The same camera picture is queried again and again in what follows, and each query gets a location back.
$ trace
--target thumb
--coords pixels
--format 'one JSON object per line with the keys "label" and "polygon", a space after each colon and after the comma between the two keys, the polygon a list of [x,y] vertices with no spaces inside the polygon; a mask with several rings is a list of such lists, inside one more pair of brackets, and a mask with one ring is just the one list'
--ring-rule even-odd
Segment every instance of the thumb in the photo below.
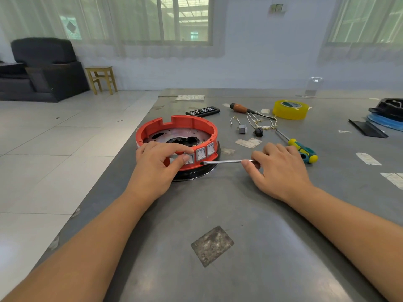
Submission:
{"label": "thumb", "polygon": [[175,177],[179,169],[184,166],[184,164],[189,160],[189,155],[180,155],[177,157],[172,163],[166,168],[169,173],[172,175],[172,178]]}
{"label": "thumb", "polygon": [[256,186],[259,187],[260,181],[262,180],[262,174],[258,171],[256,166],[249,160],[242,160],[241,164],[244,167],[245,171],[252,178]]}

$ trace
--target black plug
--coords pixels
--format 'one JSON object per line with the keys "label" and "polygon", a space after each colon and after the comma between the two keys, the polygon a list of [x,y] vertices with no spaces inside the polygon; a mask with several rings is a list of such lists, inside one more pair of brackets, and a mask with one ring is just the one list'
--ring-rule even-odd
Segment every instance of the black plug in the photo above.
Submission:
{"label": "black plug", "polygon": [[257,136],[257,137],[262,137],[262,136],[263,136],[263,129],[261,129],[261,128],[256,128],[253,133],[254,133],[255,136]]}

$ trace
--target gray table surface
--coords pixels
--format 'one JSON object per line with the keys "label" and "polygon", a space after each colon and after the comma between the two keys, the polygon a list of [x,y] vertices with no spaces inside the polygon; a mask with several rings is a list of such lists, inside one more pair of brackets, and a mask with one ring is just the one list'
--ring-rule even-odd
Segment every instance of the gray table surface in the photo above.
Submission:
{"label": "gray table surface", "polygon": [[[267,142],[283,142],[265,131],[254,149],[235,144],[253,137],[230,125],[234,112],[224,103],[254,110],[272,109],[276,98],[206,97],[175,101],[160,97],[143,123],[206,106],[221,109],[208,116],[219,130],[223,159],[246,159]],[[303,99],[312,106],[305,120],[279,119],[279,128],[313,148],[319,161],[308,166],[312,182],[334,196],[403,225],[403,191],[380,172],[402,173],[403,134],[382,128],[388,138],[365,137],[347,120],[362,120],[370,99]],[[239,115],[243,124],[246,116]],[[339,133],[339,130],[351,133]],[[81,213],[60,233],[66,242],[124,190],[135,166],[134,134],[80,205]],[[355,153],[382,163],[367,165]],[[234,245],[203,267],[191,243],[221,226]],[[52,252],[47,251],[41,260]],[[219,165],[204,177],[175,182],[142,217],[130,236],[105,301],[385,301],[355,267],[309,222],[261,193],[238,163]]]}

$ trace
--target forearm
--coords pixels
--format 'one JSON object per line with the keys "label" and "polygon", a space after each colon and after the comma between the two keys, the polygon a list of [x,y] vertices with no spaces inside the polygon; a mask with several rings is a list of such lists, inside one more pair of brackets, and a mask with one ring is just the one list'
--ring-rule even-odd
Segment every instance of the forearm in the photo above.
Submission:
{"label": "forearm", "polygon": [[133,228],[147,209],[123,194],[5,299],[102,301]]}
{"label": "forearm", "polygon": [[402,301],[402,227],[320,189],[288,204],[319,229],[390,302]]}

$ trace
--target yellow and teal screwdriver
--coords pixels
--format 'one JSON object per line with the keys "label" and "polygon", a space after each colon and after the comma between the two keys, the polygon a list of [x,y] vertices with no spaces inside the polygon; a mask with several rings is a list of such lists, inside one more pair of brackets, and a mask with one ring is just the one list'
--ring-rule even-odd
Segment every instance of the yellow and teal screwdriver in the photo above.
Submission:
{"label": "yellow and teal screwdriver", "polygon": [[318,155],[309,147],[303,146],[300,142],[297,142],[295,139],[290,139],[289,137],[285,136],[281,131],[277,128],[275,130],[285,137],[288,140],[288,145],[292,145],[298,149],[301,154],[301,158],[305,163],[315,163],[318,160]]}

